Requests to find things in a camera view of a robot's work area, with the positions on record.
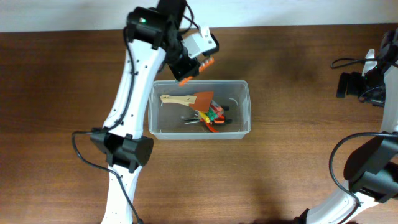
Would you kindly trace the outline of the orange socket bit holder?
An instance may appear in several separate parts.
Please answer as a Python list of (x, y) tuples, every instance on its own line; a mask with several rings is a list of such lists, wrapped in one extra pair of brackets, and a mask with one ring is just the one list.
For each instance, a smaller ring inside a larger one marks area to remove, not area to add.
[(181, 81), (178, 82), (178, 85), (184, 86), (188, 81), (192, 80), (199, 73), (203, 72), (210, 65), (214, 64), (214, 62), (215, 62), (215, 59), (213, 57), (211, 57), (211, 56), (207, 57), (204, 61), (201, 62), (196, 75), (185, 77), (184, 79), (182, 79)]

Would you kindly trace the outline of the orange scraper wooden handle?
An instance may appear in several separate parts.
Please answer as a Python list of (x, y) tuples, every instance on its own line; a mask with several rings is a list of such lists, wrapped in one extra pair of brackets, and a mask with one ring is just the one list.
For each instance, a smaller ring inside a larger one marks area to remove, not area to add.
[(202, 91), (193, 95), (171, 96), (161, 95), (160, 100), (163, 103), (176, 103), (189, 106), (193, 110), (207, 112), (211, 105), (214, 93), (212, 91)]

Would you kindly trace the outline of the clear screwdriver set case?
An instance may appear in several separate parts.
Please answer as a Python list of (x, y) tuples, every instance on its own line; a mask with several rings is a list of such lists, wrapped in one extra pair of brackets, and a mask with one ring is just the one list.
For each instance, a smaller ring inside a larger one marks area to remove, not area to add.
[(214, 100), (212, 100), (208, 108), (208, 111), (207, 112), (198, 111), (197, 118), (199, 120), (203, 120), (204, 122), (210, 124), (214, 120), (220, 118), (223, 114), (224, 114), (223, 107), (221, 107)]

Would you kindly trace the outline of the orange-black long nose pliers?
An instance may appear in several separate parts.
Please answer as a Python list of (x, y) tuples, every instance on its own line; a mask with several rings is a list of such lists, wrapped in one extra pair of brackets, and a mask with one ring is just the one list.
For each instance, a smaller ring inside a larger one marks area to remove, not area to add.
[[(229, 106), (222, 106), (222, 107), (224, 109), (224, 112), (229, 110)], [(185, 122), (185, 124), (193, 124), (193, 123), (199, 123), (201, 121), (197, 118), (197, 113), (196, 113), (196, 114), (194, 114), (194, 117), (184, 119), (184, 122)], [(232, 122), (233, 122), (232, 119), (226, 118), (226, 124), (224, 124), (224, 125), (231, 124)]]

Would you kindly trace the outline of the small red-handled pliers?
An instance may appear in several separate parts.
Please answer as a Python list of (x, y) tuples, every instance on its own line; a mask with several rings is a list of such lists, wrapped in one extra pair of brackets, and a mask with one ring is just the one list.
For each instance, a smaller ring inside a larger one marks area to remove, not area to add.
[(221, 126), (226, 124), (226, 118), (224, 115), (221, 115), (220, 117), (216, 118), (213, 121), (210, 121), (207, 123), (204, 119), (200, 120), (204, 125), (208, 128), (208, 130), (212, 133), (218, 133), (218, 131), (214, 128), (214, 126)]

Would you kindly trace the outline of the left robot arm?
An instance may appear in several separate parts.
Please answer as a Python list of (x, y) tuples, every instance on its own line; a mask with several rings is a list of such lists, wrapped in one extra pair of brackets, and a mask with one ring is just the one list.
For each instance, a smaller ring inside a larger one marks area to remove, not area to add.
[(147, 164), (154, 141), (143, 135), (144, 113), (157, 74), (165, 65), (179, 83), (200, 72), (197, 56), (209, 56), (219, 44), (208, 28), (184, 38), (180, 30), (186, 1), (159, 1), (137, 7), (123, 29), (124, 70), (112, 110), (103, 127), (87, 134), (106, 156), (109, 189), (103, 223), (142, 223), (133, 206), (137, 179)]

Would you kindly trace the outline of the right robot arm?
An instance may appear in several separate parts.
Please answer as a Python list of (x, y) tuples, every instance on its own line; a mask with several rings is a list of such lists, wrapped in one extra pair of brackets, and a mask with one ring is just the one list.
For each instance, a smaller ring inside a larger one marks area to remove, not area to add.
[[(339, 58), (332, 69), (361, 63), (361, 73), (342, 73), (336, 95), (357, 96), (362, 103), (384, 109), (379, 132), (363, 132), (343, 138), (332, 150), (328, 168), (337, 189), (321, 204), (306, 209), (294, 223), (348, 223), (364, 210), (397, 198), (397, 31), (384, 34), (378, 53), (370, 49), (364, 59)], [(346, 161), (344, 182), (333, 170), (337, 150), (359, 137), (370, 140), (354, 150)]]

